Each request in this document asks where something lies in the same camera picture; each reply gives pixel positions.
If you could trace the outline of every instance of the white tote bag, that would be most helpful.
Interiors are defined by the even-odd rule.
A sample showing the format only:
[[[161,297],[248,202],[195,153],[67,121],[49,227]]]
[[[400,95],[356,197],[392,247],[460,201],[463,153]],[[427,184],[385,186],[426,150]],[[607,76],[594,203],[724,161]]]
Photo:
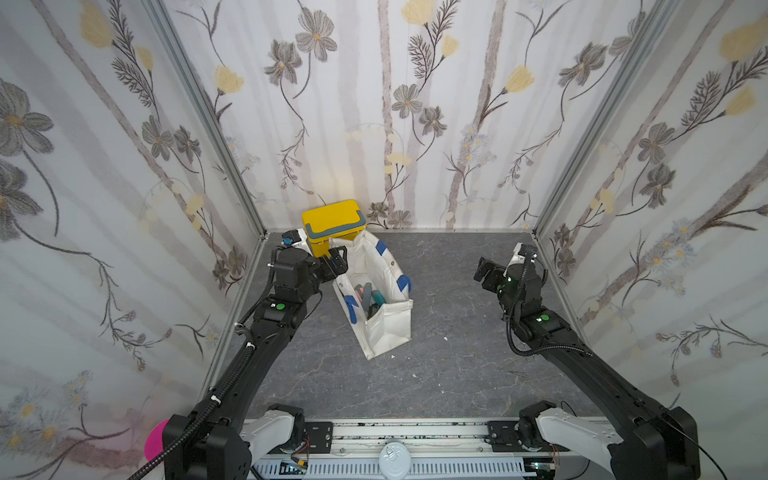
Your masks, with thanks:
[[[411,280],[403,274],[384,242],[368,230],[354,241],[332,238],[331,247],[346,247],[349,269],[336,278],[333,289],[339,297],[346,318],[352,325],[366,358],[402,345],[411,339]],[[370,282],[386,303],[370,319],[360,305],[355,285]]]

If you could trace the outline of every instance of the white shoulder bracket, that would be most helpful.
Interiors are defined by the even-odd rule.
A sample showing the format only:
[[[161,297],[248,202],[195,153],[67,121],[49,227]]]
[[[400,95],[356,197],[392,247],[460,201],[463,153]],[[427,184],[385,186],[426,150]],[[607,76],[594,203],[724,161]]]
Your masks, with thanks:
[[[293,415],[280,410],[267,410],[258,420],[243,425],[240,437],[250,443],[251,463],[282,445],[293,431]]]
[[[563,445],[611,472],[608,445],[624,440],[613,427],[588,422],[563,409],[549,409],[536,417],[541,437],[550,443]]]

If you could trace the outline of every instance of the wall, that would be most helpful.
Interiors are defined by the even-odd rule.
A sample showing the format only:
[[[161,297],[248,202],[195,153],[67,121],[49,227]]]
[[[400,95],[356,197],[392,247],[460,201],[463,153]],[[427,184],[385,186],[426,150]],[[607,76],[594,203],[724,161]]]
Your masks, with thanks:
[[[766,466],[766,15],[683,2],[541,237],[594,349],[729,478]]]
[[[128,477],[197,399],[256,245],[125,3],[0,5],[4,476]]]
[[[652,2],[166,5],[268,227],[528,229]]]

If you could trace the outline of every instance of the black mounting plate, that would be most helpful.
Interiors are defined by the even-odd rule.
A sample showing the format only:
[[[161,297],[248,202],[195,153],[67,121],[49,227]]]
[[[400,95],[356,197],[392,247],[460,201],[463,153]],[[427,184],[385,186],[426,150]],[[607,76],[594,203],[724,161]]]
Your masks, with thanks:
[[[488,422],[488,436],[485,441],[490,444],[494,452],[528,452],[518,443],[518,433],[515,430],[517,420],[494,420]],[[560,452],[568,452],[568,449],[558,445]],[[552,452],[551,445],[545,445],[539,452]]]
[[[310,454],[331,453],[333,441],[332,422],[304,422],[304,438],[310,439]],[[279,446],[270,450],[270,453],[285,454]]]

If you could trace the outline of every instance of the white cap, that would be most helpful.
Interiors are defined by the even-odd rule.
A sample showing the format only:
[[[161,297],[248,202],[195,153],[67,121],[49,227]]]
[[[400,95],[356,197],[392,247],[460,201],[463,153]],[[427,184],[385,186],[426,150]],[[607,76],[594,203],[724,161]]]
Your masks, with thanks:
[[[403,480],[411,469],[411,454],[402,443],[390,442],[379,454],[379,467],[387,480]]]

